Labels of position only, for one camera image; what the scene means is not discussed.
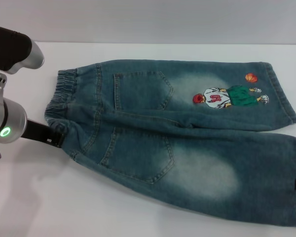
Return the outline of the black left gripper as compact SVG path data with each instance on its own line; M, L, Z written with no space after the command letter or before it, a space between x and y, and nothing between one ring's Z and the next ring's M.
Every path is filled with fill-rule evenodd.
M52 132L49 126L28 119L25 129L25 138L61 148L65 135L60 132Z

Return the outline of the blue denim shorts cartoon print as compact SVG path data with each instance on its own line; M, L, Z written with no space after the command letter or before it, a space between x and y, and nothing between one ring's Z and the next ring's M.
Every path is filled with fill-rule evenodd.
M45 110L75 162L159 201L296 227L296 113L269 63L112 60L60 70Z

